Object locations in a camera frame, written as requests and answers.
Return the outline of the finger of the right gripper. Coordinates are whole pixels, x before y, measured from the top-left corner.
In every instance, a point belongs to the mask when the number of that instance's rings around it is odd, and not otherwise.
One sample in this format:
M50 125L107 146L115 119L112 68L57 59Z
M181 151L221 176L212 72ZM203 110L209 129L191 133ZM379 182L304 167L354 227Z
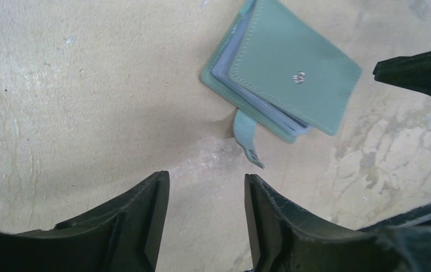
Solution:
M380 61L373 75L377 82L431 96L431 51Z

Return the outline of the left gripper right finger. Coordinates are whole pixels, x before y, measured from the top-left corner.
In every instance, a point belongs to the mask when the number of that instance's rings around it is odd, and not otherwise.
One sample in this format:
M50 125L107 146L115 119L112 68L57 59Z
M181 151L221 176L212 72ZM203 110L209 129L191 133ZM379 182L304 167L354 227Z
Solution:
M254 271L431 271L431 203L358 230L322 219L245 176Z

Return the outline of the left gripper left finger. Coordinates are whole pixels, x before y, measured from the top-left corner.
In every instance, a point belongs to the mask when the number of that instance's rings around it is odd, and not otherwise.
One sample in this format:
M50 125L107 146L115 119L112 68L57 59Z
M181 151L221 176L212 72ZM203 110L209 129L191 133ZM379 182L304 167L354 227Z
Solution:
M48 231L0 232L0 271L155 271L169 192L159 171Z

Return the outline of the green card holder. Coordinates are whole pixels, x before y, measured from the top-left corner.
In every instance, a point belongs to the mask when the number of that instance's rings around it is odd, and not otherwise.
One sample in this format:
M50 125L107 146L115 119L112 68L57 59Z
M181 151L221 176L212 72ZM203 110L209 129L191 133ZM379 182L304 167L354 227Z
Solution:
M204 85L237 109L235 141L254 165L261 124L287 143L335 135L361 68L279 1L245 1L203 68Z

